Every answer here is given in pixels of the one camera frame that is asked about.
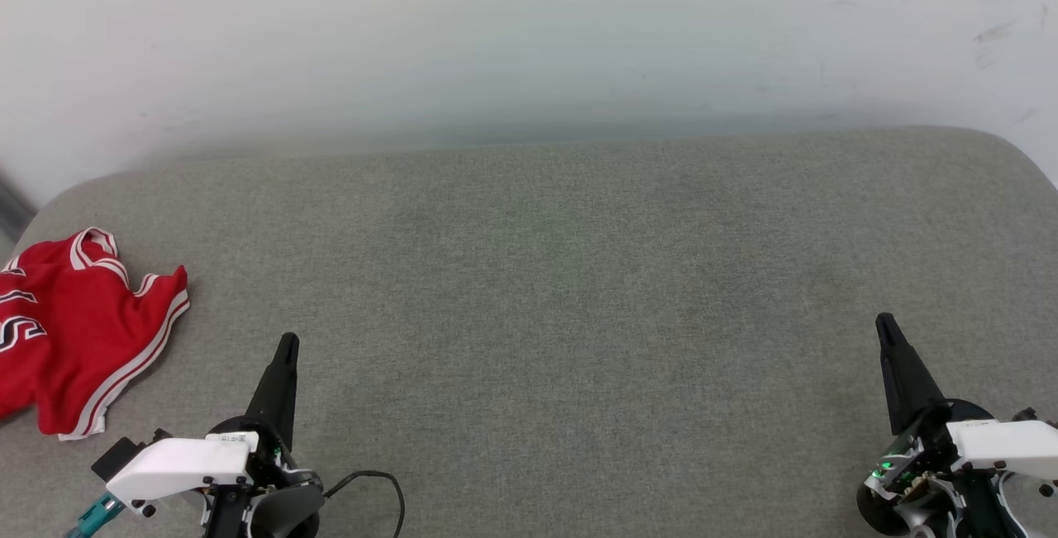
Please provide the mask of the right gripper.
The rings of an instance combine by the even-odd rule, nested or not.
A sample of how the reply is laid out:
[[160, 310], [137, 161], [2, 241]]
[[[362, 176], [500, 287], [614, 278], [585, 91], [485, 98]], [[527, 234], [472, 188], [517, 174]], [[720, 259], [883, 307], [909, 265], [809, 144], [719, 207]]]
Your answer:
[[[975, 403], [945, 398], [892, 313], [876, 317], [889, 431], [884, 454], [856, 494], [862, 519], [884, 536], [906, 538], [1042, 538], [1017, 516], [1008, 485], [1021, 478], [1051, 498], [1058, 480], [965, 465], [954, 474], [948, 422], [998, 420]], [[1011, 421], [1040, 420], [1030, 407]]]

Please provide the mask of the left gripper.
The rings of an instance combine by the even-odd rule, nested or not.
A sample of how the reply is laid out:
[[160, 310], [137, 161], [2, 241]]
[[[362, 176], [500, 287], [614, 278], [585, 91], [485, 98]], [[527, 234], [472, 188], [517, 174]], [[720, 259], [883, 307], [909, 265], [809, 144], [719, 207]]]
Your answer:
[[202, 538], [315, 538], [325, 503], [322, 481], [296, 466], [293, 429], [298, 388], [296, 334], [282, 334], [248, 406], [211, 434], [256, 440], [233, 480], [212, 478], [205, 489]]

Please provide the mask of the red white basketball jersey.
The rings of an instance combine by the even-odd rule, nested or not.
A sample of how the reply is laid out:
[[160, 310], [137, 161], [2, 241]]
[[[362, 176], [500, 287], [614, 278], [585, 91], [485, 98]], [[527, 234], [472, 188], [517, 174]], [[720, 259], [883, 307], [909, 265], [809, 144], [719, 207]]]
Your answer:
[[132, 286], [116, 237], [99, 228], [13, 256], [0, 266], [0, 422], [34, 407], [42, 434], [104, 432], [189, 305], [186, 268]]

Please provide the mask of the grey fabric sofa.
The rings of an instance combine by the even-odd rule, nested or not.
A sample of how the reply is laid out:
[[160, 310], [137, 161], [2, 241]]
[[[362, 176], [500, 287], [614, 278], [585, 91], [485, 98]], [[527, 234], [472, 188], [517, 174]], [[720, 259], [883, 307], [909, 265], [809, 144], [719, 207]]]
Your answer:
[[293, 453], [407, 496], [402, 538], [873, 538], [874, 320], [942, 390], [1058, 420], [1058, 188], [913, 128], [183, 163], [59, 194], [190, 308], [105, 434], [0, 424], [0, 538], [61, 538], [122, 435], [203, 435], [300, 338]]

